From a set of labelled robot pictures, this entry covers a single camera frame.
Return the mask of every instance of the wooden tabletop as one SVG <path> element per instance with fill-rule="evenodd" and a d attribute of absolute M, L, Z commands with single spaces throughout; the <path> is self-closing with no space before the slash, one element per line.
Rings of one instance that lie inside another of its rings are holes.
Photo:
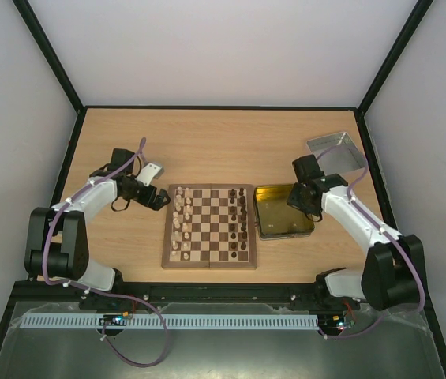
<path fill-rule="evenodd" d="M 144 154 L 165 173 L 153 182 L 292 183 L 291 162 L 308 152 L 305 141 L 347 131 L 361 151 L 351 111 L 229 111 L 89 109 L 69 170 L 63 198 L 80 189 L 89 174 L 108 163 L 113 148 Z M 344 175 L 347 181 L 358 171 Z M 355 190 L 380 215 L 369 175 Z M 92 259 L 141 282 L 307 283 L 330 268 L 361 268 L 364 254 L 348 233 L 325 215 L 306 238 L 257 242 L 256 270 L 163 269 L 166 207 L 159 212 L 132 203 L 125 212 L 106 207 L 88 226 Z"/>

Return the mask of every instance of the robotic arm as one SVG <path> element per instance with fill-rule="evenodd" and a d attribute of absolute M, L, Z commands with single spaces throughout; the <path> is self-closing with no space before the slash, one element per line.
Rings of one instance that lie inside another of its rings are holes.
<path fill-rule="evenodd" d="M 51 276 L 74 280 L 101 291 L 112 289 L 118 270 L 89 258 L 86 226 L 108 204 L 117 211 L 114 202 L 120 197 L 127 201 L 121 210 L 126 210 L 131 200 L 155 211 L 170 202 L 164 189 L 156 194 L 156 187 L 151 185 L 152 180 L 163 173 L 163 166 L 159 163 L 147 163 L 138 175 L 133 175 L 131 163 L 114 177 L 103 182 L 98 181 L 126 164 L 132 156 L 131 151 L 114 149 L 111 162 L 90 175 L 88 184 L 92 187 L 74 202 L 70 202 L 65 209 L 55 229 L 56 234 L 62 235 L 62 241 L 52 242 L 49 249 L 47 269 Z M 42 275 L 47 231 L 54 215 L 64 204 L 65 202 L 50 208 L 36 208 L 30 215 L 24 259 L 24 266 L 30 275 Z"/>
<path fill-rule="evenodd" d="M 287 203 L 308 217 L 314 215 L 322 220 L 322 211 L 333 216 L 366 255 L 362 272 L 336 268 L 317 275 L 319 296 L 366 300 L 376 310 L 417 302 L 416 280 L 390 238 L 410 258 L 425 287 L 424 252 L 419 238 L 403 236 L 380 220 L 347 191 L 347 182 L 340 175 L 324 175 L 314 155 L 295 160 L 293 167 L 298 182 Z"/>

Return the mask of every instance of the purple cable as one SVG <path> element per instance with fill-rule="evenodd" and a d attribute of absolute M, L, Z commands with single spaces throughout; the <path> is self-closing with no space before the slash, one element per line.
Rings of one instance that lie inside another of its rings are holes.
<path fill-rule="evenodd" d="M 317 160 L 319 160 L 324 154 L 334 150 L 335 148 L 349 148 L 349 146 L 346 146 L 344 144 L 338 144 L 335 146 L 331 146 L 330 148 L 327 148 L 326 150 L 324 150 L 318 157 Z M 362 154 L 363 160 L 365 162 L 365 170 L 363 171 L 363 173 L 357 178 L 355 179 L 348 187 L 347 187 L 347 197 L 349 198 L 350 203 L 358 210 L 358 212 L 365 217 L 378 231 L 380 230 L 381 225 L 365 210 L 363 209 L 356 201 L 352 200 L 353 197 L 353 189 L 354 187 L 361 181 L 363 180 L 363 178 L 368 174 L 369 171 L 369 166 L 368 166 L 368 161 L 365 158 L 365 155 Z M 410 260 L 410 258 L 407 256 L 407 253 L 405 253 L 405 250 L 403 250 L 402 246 L 399 245 L 399 243 L 387 232 L 384 231 L 382 233 L 384 235 L 384 237 L 386 237 L 389 242 L 396 248 L 396 250 L 398 250 L 399 255 L 402 257 L 402 259 L 405 261 L 405 264 L 407 265 L 407 267 L 410 270 L 410 273 L 412 274 L 412 276 L 414 277 L 415 283 L 418 286 L 418 291 L 419 291 L 419 303 L 418 303 L 418 307 L 416 309 L 417 312 L 421 312 L 422 309 L 425 306 L 425 289 L 422 286 L 422 282 L 421 282 L 421 278 L 419 278 L 419 274 L 417 272 L 417 270 L 415 269 L 414 265 L 412 264 L 412 261 Z M 355 334 L 351 334 L 349 336 L 327 336 L 324 334 L 324 332 L 319 329 L 320 334 L 324 337 L 324 338 L 329 338 L 329 339 L 346 339 L 346 338 L 353 338 L 353 337 L 357 337 L 357 336 L 361 336 L 363 334 L 366 334 L 367 332 L 370 332 L 371 330 L 373 330 L 377 325 L 380 324 L 380 322 L 384 319 L 384 314 L 382 313 L 373 324 L 371 324 L 368 328 L 366 328 L 365 330 L 362 330 L 358 333 Z"/>
<path fill-rule="evenodd" d="M 140 367 L 140 368 L 155 366 L 158 363 L 160 363 L 161 361 L 163 361 L 165 359 L 165 357 L 167 356 L 168 350 L 170 348 L 170 333 L 168 332 L 167 323 L 165 322 L 165 319 L 163 318 L 161 313 L 151 303 L 146 302 L 146 301 L 142 300 L 141 298 L 136 298 L 134 296 L 128 296 L 128 295 L 111 294 L 111 293 L 108 293 L 105 291 L 100 291 L 100 290 L 96 290 L 96 289 L 84 286 L 80 283 L 73 282 L 68 279 L 50 280 L 49 273 L 47 272 L 47 261 L 48 261 L 49 248 L 51 247 L 51 239 L 53 237 L 54 230 L 56 228 L 56 225 L 58 224 L 59 218 L 61 217 L 62 213 L 70 206 L 70 203 L 75 201 L 80 195 L 85 193 L 91 187 L 96 186 L 96 185 L 100 184 L 101 182 L 105 182 L 109 178 L 112 178 L 115 175 L 119 174 L 121 171 L 123 171 L 125 168 L 127 168 L 138 156 L 141 156 L 142 160 L 144 160 L 144 154 L 142 153 L 142 150 L 144 149 L 145 142 L 146 142 L 146 139 L 145 139 L 145 137 L 143 137 L 141 139 L 140 147 L 138 148 L 137 152 L 135 152 L 135 154 L 133 154 L 133 156 L 131 158 L 129 158 L 128 161 L 126 161 L 126 163 L 124 163 L 122 166 L 120 166 L 120 168 L 118 168 L 115 171 L 112 171 L 109 175 L 105 176 L 104 178 L 95 180 L 95 182 L 93 184 L 91 184 L 91 183 L 87 184 L 86 186 L 79 189 L 70 199 L 66 199 L 69 201 L 66 201 L 65 204 L 56 212 L 56 214 L 54 215 L 54 218 L 51 222 L 51 225 L 49 226 L 49 231 L 47 232 L 46 244 L 43 247 L 43 256 L 42 256 L 42 275 L 43 275 L 43 278 L 44 278 L 46 284 L 48 284 L 50 286 L 54 286 L 55 284 L 68 283 L 69 285 L 71 285 L 75 288 L 79 288 L 81 290 L 88 290 L 88 291 L 91 291 L 98 295 L 107 296 L 108 298 L 124 298 L 124 299 L 128 299 L 128 300 L 132 300 L 132 301 L 144 304 L 150 310 L 152 310 L 154 313 L 156 313 L 158 315 L 159 320 L 161 321 L 161 325 L 163 326 L 163 329 L 165 330 L 165 345 L 164 345 L 163 351 L 161 352 L 159 357 L 154 362 L 151 362 L 151 363 L 139 363 L 139 362 L 134 362 L 134 361 L 126 358 L 114 347 L 112 342 L 109 341 L 107 335 L 105 335 L 105 329 L 106 329 L 107 325 L 104 325 L 102 328 L 102 334 L 105 336 L 105 338 L 104 338 L 105 342 L 107 342 L 107 345 L 118 356 L 118 358 L 121 359 L 124 363 L 128 363 L 131 366 Z"/>

